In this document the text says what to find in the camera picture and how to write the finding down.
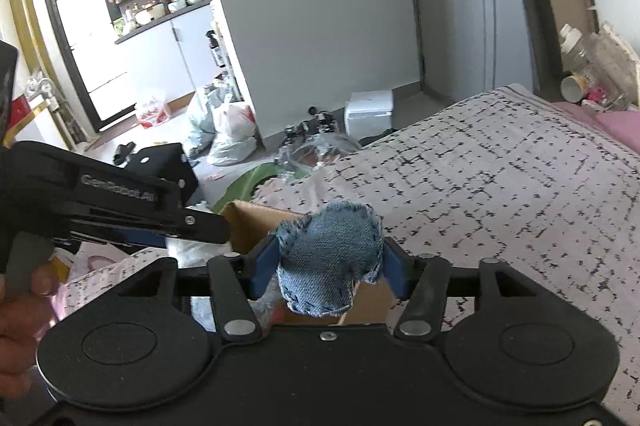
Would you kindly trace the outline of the person's left hand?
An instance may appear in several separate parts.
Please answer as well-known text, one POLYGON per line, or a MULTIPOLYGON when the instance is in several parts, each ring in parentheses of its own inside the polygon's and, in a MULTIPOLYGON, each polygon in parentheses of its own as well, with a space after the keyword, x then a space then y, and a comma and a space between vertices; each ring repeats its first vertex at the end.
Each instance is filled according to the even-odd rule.
POLYGON ((30 275, 26 293, 6 295, 1 276, 1 397, 20 398, 29 390, 28 371, 35 363, 39 334, 53 319, 50 297, 58 290, 58 275, 44 264, 30 275))

